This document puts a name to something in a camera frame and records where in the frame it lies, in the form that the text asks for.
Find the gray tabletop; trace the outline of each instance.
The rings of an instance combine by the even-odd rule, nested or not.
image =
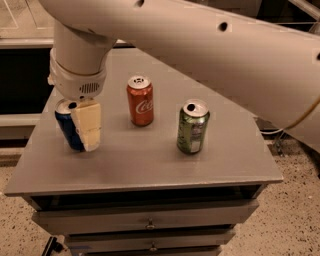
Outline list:
[[[53,91],[6,188],[6,195],[282,181],[247,111],[137,49],[112,50],[107,71],[104,90],[97,97],[103,111],[100,147],[90,153],[69,148],[54,117],[55,105],[62,97]],[[129,118],[126,85],[135,74],[147,75],[154,85],[155,119],[143,128],[135,127]],[[206,101],[211,112],[204,147],[195,155],[186,155],[176,146],[179,110],[190,98]]]

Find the dark blue can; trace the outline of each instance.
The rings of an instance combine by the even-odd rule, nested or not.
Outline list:
[[[84,150],[84,146],[71,118],[70,109],[74,108],[75,106],[75,102],[66,99],[60,100],[56,105],[55,116],[65,138],[69,143],[69,146],[74,150],[82,151]]]

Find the speckled floor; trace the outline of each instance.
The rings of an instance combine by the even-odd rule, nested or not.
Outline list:
[[[235,237],[223,246],[220,256],[320,255],[318,168],[294,139],[284,140],[285,157],[270,148],[285,180],[262,192],[260,207],[244,224],[235,227]],[[3,195],[21,152],[0,150],[1,256],[41,255],[50,236],[31,221],[33,209],[27,203]],[[59,255],[71,254],[66,249]]]

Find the red soda can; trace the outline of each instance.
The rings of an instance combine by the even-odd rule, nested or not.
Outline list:
[[[146,126],[153,121],[153,86],[145,76],[133,76],[127,86],[131,121]]]

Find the drawer front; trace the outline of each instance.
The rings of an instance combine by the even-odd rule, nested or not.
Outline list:
[[[215,246],[226,244],[232,237],[232,230],[183,230],[140,232],[130,234],[112,233],[68,237],[65,244],[76,253],[139,251],[156,253],[168,248]]]
[[[101,252],[87,253],[85,256],[218,256],[221,253],[219,246],[211,247],[188,247],[174,249],[159,249],[155,252],[143,251],[126,251],[126,252]]]
[[[52,235],[157,230],[244,222],[258,202],[238,200],[116,209],[37,212],[33,220]]]

